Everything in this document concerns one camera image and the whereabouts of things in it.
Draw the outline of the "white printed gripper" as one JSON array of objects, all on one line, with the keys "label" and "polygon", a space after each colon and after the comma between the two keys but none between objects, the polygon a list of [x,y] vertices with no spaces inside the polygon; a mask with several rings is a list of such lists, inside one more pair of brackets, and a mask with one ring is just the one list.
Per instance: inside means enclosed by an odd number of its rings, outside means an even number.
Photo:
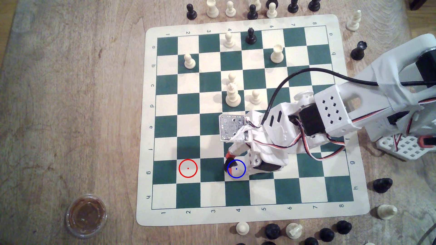
[{"label": "white printed gripper", "polygon": [[301,131],[289,116],[299,116],[298,113],[306,108],[319,115],[315,103],[293,102],[274,106],[263,126],[251,130],[252,143],[225,143],[225,160],[242,160],[246,166],[245,174],[283,169],[289,163],[290,154],[305,153],[302,139],[296,140]]}]

